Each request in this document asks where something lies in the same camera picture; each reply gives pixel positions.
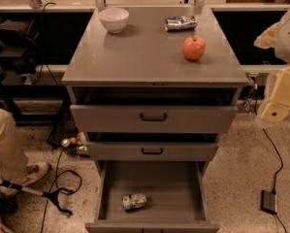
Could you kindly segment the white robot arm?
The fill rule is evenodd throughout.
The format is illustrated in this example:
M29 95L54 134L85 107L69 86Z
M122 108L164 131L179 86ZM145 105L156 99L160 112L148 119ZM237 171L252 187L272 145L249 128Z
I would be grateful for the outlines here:
M254 41L259 49L274 48L274 55L287 63L276 74L273 90L260 118L266 123L276 124L290 113L290 9L279 22L273 24Z

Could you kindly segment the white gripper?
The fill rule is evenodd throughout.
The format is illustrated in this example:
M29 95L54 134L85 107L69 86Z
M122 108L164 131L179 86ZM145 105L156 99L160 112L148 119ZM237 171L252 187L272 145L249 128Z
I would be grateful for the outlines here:
M278 23L268 27L254 41L254 46L259 49L275 47ZM266 123L276 124L283 121L290 113L290 65L281 69L276 74L276 81L270 101L261 107L260 118Z

